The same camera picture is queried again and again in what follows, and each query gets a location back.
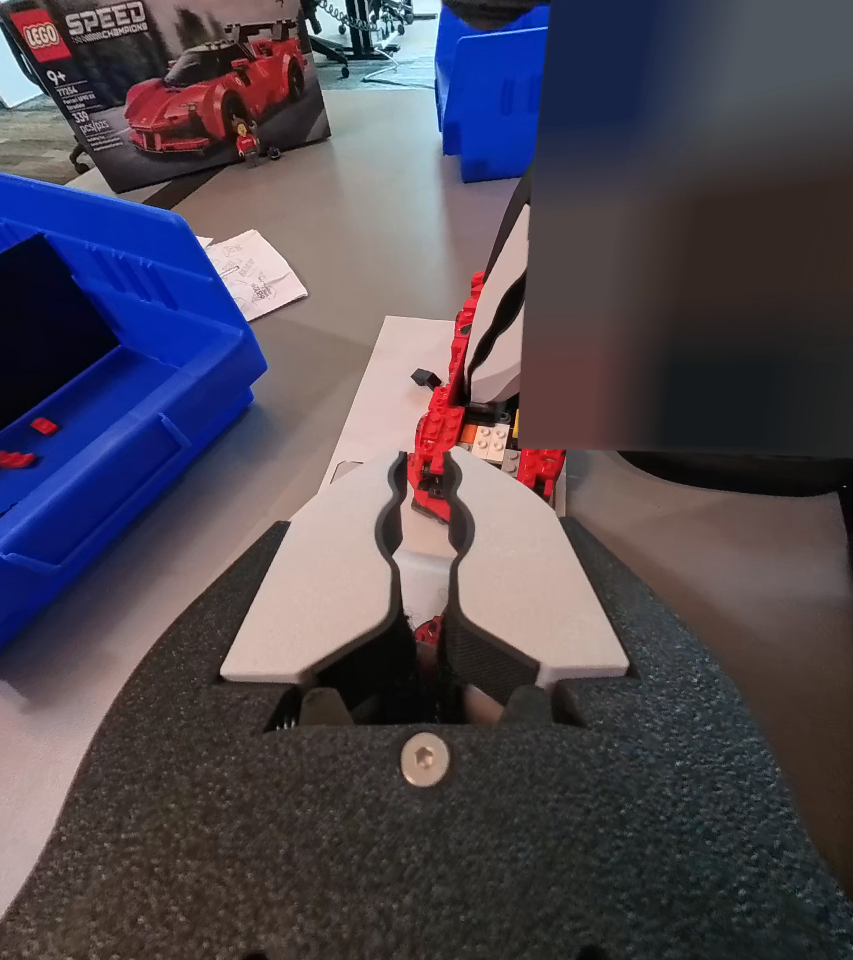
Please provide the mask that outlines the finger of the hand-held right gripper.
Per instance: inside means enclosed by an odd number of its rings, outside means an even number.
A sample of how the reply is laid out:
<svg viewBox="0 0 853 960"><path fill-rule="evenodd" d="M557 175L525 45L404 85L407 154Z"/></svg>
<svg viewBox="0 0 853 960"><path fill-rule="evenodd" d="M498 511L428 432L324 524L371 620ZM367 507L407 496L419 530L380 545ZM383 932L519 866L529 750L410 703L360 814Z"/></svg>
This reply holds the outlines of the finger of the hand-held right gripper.
<svg viewBox="0 0 853 960"><path fill-rule="evenodd" d="M481 341L493 329L496 311L513 284L520 279L529 259L530 204L519 209L516 221L488 271L479 294L469 332L466 371L472 373L479 362Z"/></svg>
<svg viewBox="0 0 853 960"><path fill-rule="evenodd" d="M520 389L526 288L484 289L480 295L468 346L471 405L503 402Z"/></svg>

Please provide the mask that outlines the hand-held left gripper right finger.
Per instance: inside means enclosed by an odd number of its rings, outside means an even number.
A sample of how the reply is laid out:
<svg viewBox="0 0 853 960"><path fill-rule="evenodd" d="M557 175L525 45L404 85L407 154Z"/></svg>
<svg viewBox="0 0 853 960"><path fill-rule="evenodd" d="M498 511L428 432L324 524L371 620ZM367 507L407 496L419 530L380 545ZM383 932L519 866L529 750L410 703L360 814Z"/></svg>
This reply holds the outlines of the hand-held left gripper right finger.
<svg viewBox="0 0 853 960"><path fill-rule="evenodd" d="M625 649L555 510L459 447L444 455L444 494L454 674L479 690L624 677Z"/></svg>

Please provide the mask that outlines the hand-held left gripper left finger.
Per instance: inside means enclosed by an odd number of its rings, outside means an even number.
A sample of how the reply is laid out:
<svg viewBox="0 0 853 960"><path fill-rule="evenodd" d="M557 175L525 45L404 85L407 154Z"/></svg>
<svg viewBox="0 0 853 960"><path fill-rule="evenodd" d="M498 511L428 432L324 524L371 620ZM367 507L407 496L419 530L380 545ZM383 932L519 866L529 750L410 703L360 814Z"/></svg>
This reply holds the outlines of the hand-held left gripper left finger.
<svg viewBox="0 0 853 960"><path fill-rule="evenodd" d="M387 450L322 486L290 519L220 666L240 683L299 683L402 617L407 452Z"/></svg>

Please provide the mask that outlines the red brick toy car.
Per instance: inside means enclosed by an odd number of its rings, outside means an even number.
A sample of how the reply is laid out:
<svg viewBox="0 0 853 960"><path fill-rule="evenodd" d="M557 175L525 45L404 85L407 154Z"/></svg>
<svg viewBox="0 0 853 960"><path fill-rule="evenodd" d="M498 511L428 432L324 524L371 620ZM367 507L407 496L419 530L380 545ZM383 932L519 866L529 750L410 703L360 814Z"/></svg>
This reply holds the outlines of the red brick toy car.
<svg viewBox="0 0 853 960"><path fill-rule="evenodd" d="M521 449L516 394L501 402L472 405L466 370L471 326L486 277L473 275L470 294L454 321L454 333L446 380L432 391L427 409L420 418L407 475L412 508L420 515L440 522L448 533L450 507L444 493L445 455L459 448L483 463L505 473L529 488L555 508L557 481L563 473L566 454L562 450Z"/></svg>

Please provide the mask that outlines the folded paper instruction sheet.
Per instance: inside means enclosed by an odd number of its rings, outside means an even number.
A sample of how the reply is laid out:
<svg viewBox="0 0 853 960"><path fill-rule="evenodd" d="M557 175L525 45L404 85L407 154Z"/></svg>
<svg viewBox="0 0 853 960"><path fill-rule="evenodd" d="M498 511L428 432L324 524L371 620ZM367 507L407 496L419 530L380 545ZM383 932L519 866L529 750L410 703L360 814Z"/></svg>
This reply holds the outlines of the folded paper instruction sheet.
<svg viewBox="0 0 853 960"><path fill-rule="evenodd" d="M219 271L228 293L244 319L252 323L274 311L305 299L309 293L292 270L273 274L252 258L230 261Z"/></svg>

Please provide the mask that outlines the white printed paper bag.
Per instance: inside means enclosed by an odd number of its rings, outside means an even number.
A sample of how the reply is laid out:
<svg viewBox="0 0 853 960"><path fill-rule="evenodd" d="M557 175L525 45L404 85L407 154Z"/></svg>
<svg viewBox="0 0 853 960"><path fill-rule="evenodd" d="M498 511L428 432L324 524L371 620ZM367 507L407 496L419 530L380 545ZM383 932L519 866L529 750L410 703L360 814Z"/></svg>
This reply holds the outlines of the white printed paper bag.
<svg viewBox="0 0 853 960"><path fill-rule="evenodd" d="M257 230L225 241L198 237L201 248L226 284L276 282L290 272L285 258Z"/></svg>

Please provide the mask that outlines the black office chair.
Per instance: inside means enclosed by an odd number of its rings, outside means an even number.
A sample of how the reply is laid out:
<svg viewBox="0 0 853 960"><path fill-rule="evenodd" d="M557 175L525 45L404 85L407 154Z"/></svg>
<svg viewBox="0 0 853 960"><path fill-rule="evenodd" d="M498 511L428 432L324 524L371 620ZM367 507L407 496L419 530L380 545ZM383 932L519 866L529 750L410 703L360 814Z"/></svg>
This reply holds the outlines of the black office chair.
<svg viewBox="0 0 853 960"><path fill-rule="evenodd" d="M399 52L400 38L413 24L413 1L344 1L353 61L372 62Z"/></svg>
<svg viewBox="0 0 853 960"><path fill-rule="evenodd" d="M300 9L304 22L307 24L310 50L313 53L321 54L329 62L337 63L340 66L342 79L350 78L349 59L345 53L345 49L341 45L329 42L321 36L322 28L316 14L317 2L300 1Z"/></svg>

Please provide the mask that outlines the large blue plastic bin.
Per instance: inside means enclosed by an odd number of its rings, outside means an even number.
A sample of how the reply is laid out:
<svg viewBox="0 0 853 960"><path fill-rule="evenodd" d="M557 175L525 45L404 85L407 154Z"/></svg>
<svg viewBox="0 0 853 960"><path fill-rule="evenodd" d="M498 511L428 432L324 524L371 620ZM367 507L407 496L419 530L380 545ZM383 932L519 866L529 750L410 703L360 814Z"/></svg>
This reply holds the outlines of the large blue plastic bin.
<svg viewBox="0 0 853 960"><path fill-rule="evenodd" d="M248 321L177 214L0 173L0 652L252 403ZM45 437L37 417L60 426Z"/></svg>

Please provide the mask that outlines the toy car set box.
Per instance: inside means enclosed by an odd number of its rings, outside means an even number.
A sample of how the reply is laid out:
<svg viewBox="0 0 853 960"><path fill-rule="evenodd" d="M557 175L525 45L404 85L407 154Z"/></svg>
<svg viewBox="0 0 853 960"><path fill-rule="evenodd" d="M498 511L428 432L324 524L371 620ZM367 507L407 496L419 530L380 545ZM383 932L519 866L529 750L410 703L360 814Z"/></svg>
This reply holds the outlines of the toy car set box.
<svg viewBox="0 0 853 960"><path fill-rule="evenodd" d="M0 23L116 194L331 135L301 2L0 2Z"/></svg>

